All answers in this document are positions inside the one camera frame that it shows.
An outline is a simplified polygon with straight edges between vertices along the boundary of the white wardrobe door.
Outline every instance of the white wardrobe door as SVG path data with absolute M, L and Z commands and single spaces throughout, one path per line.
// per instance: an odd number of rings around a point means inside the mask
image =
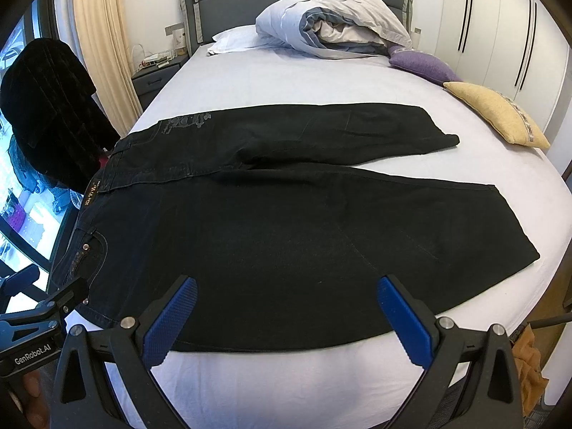
M 501 0 L 473 0 L 468 33 L 456 73 L 465 82 L 482 85 L 493 54 Z
M 484 79 L 485 87 L 514 98 L 526 69 L 533 24 L 533 0 L 500 0 L 497 38 Z
M 454 71 L 460 58 L 461 32 L 464 33 L 470 0 L 444 0 L 441 29 L 435 55 Z
M 524 71 L 524 84 L 520 81 L 515 102 L 544 130 L 562 89 L 568 44 L 540 0 L 534 0 L 534 4 L 537 11 L 536 35 L 533 35 L 530 64 Z

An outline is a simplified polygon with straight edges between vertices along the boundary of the beige curtain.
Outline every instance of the beige curtain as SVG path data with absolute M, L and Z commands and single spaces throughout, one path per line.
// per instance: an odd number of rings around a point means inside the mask
M 131 83 L 122 0 L 73 0 L 85 65 L 105 114 L 124 137 L 141 115 Z

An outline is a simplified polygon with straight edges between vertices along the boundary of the mattress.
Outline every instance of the mattress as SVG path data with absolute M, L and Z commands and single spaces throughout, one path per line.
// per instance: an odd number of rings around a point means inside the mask
M 460 144 L 357 167 L 494 184 L 507 200 L 540 259 L 446 315 L 463 328 L 486 330 L 499 322 L 514 331 L 547 288 L 572 237 L 572 196 L 544 153 L 506 143 L 442 88 L 391 68 L 387 58 L 325 60 L 288 48 L 207 56 L 201 47 L 132 131 L 202 111 L 361 102 L 418 105 L 444 133 L 457 134 Z M 78 322 L 96 329 L 73 312 L 68 326 Z M 116 368 L 108 369 L 129 421 L 143 428 Z M 465 370 L 460 365 L 454 380 Z M 152 372 L 193 429 L 366 429 L 390 419 L 421 375 L 393 332 L 283 354 L 170 352 Z

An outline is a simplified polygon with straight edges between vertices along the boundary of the window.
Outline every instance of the window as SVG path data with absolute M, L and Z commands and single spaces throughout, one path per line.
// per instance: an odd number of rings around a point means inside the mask
M 41 31 L 42 0 L 34 0 L 0 50 L 0 82 L 25 45 Z M 0 111 L 0 261 L 12 271 L 35 263 L 40 279 L 32 299 L 19 294 L 8 311 L 34 308 L 48 286 L 55 242 L 62 219 L 71 206 L 70 190 L 37 173 L 19 151 L 12 127 Z

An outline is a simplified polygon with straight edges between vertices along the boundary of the blue gripper pad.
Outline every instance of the blue gripper pad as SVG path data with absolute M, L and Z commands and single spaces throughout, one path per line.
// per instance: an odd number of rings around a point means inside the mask
M 7 277 L 4 284 L 2 284 L 2 292 L 0 292 L 0 295 L 5 297 L 18 295 L 38 279 L 39 268 L 35 264 L 31 264 L 17 273 L 12 274 L 10 277 Z
M 143 337 L 141 360 L 147 370 L 161 364 L 197 302 L 197 283 L 187 279 Z
M 387 277 L 378 282 L 378 303 L 411 362 L 427 369 L 433 361 L 431 336 Z

